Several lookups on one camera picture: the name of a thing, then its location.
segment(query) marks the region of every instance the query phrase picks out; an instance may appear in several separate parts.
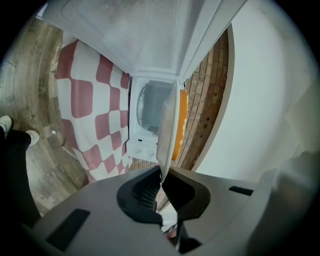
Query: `shoe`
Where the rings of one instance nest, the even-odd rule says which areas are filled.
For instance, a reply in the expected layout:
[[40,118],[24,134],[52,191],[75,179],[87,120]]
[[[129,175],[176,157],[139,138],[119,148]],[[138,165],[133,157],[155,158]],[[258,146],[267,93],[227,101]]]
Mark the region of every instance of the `shoe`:
[[39,133],[37,133],[35,130],[27,130],[26,133],[29,134],[31,137],[31,143],[29,146],[33,146],[38,142],[40,138]]
[[2,127],[4,131],[4,138],[8,136],[9,131],[12,129],[14,122],[12,118],[8,115],[4,115],[0,117],[0,127]]

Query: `orange object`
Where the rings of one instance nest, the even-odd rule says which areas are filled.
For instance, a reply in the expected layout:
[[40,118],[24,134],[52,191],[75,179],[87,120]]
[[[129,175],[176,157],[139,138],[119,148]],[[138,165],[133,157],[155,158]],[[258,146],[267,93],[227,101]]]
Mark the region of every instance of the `orange object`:
[[180,107],[179,107],[179,121],[178,129],[176,131],[174,150],[172,160],[176,160],[180,154],[182,141],[184,140],[186,124],[188,118],[188,91],[180,90]]

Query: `white door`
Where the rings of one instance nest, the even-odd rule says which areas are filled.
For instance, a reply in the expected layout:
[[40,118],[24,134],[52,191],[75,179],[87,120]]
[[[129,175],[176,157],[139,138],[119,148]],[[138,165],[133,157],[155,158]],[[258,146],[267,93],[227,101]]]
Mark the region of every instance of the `white door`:
[[54,0],[42,19],[132,76],[188,79],[246,0]]

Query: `checkered cloth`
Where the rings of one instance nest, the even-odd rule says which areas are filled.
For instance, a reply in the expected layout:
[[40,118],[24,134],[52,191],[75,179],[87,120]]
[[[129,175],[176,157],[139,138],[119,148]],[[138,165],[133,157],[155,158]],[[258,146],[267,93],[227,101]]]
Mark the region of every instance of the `checkered cloth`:
[[129,171],[129,74],[75,40],[60,52],[59,108],[68,144],[90,182]]

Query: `black pants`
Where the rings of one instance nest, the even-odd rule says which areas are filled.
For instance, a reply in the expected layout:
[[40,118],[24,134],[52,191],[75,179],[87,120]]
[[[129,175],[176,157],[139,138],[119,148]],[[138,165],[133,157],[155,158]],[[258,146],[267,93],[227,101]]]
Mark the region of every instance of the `black pants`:
[[0,127],[0,166],[4,181],[6,213],[10,219],[23,223],[30,228],[41,218],[29,188],[27,175],[26,151],[31,143],[31,137],[19,130],[11,130],[5,139],[5,133]]

